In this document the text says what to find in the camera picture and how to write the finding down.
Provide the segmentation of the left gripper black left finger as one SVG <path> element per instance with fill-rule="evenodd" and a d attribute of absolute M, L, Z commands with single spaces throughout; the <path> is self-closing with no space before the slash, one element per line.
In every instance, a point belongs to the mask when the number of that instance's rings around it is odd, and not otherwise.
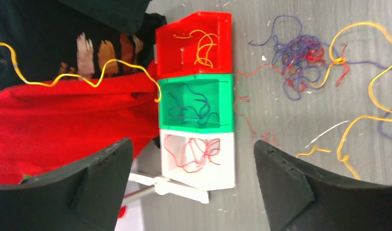
<path fill-rule="evenodd" d="M 0 231 L 112 231 L 128 182 L 133 143 L 124 138 L 78 161 L 0 185 Z"/>

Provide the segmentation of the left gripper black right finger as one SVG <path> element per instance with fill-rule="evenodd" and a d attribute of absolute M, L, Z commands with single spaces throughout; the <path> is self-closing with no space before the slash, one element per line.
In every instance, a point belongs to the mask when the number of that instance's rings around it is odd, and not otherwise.
<path fill-rule="evenodd" d="M 392 185 L 351 179 L 264 142 L 257 177 L 273 231 L 392 231 Z"/>

